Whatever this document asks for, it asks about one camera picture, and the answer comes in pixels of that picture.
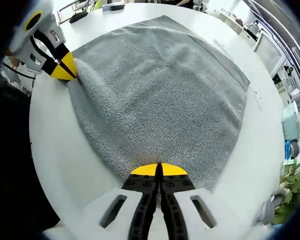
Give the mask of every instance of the round table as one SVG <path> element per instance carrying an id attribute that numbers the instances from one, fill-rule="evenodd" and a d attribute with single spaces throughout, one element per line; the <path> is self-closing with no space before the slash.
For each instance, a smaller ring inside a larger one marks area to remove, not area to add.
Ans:
<path id="1" fill-rule="evenodd" d="M 130 3 L 119 11 L 99 9 L 61 28 L 65 45 L 73 51 L 112 30 L 162 15 L 219 49 L 251 82 L 238 141 L 212 190 L 239 218 L 251 222 L 279 183 L 284 105 L 267 69 L 248 44 L 217 18 L 165 4 Z M 35 169 L 61 220 L 77 218 L 89 202 L 122 186 L 123 180 L 104 165 L 81 131 L 65 84 L 46 73 L 37 76 L 29 120 Z"/>

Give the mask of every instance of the terry cloth towel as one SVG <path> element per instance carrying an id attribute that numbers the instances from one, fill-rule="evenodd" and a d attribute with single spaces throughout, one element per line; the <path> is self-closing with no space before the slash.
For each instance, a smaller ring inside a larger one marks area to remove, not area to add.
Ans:
<path id="1" fill-rule="evenodd" d="M 163 162 L 211 190 L 237 142 L 249 81 L 167 16 L 109 32 L 73 52 L 67 86 L 95 152 L 122 178 Z"/>

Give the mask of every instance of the white table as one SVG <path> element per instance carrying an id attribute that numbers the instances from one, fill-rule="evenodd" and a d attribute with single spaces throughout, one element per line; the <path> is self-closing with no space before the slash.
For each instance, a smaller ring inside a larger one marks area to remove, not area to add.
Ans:
<path id="1" fill-rule="evenodd" d="M 279 183 L 284 159 L 284 106 L 266 68 L 248 44 L 217 18 L 165 4 L 131 3 L 121 11 L 97 10 L 61 27 L 66 46 L 73 51 L 112 30 L 162 15 L 222 51 L 251 82 L 237 144 L 212 191 L 239 218 L 251 222 Z M 62 220 L 78 218 L 93 199 L 121 187 L 123 181 L 104 165 L 82 133 L 65 85 L 45 73 L 38 76 L 29 118 L 35 169 L 49 202 Z"/>

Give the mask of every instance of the screw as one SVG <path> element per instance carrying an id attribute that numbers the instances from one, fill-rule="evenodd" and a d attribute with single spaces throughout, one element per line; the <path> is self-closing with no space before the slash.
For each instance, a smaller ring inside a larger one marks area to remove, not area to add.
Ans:
<path id="1" fill-rule="evenodd" d="M 135 181 L 127 180 L 127 181 L 125 181 L 125 183 L 128 185 L 133 185 L 133 184 L 135 184 Z"/>
<path id="2" fill-rule="evenodd" d="M 166 185 L 167 185 L 168 187 L 173 187 L 175 184 L 174 184 L 172 181 L 169 181 Z"/>
<path id="3" fill-rule="evenodd" d="M 190 185 L 190 182 L 187 180 L 183 180 L 182 183 L 183 183 L 183 185 L 186 185 L 186 186 Z"/>
<path id="4" fill-rule="evenodd" d="M 150 186 L 151 186 L 151 183 L 148 182 L 148 181 L 145 181 L 145 182 L 143 183 L 143 186 L 145 186 L 145 187 L 150 187 Z"/>

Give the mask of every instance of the computer monitor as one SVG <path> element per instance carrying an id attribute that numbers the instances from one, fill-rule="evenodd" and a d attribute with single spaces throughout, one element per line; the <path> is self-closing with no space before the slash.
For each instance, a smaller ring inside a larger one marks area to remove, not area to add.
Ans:
<path id="1" fill-rule="evenodd" d="M 287 59 L 278 44 L 263 30 L 253 51 L 259 56 L 272 79 Z"/>

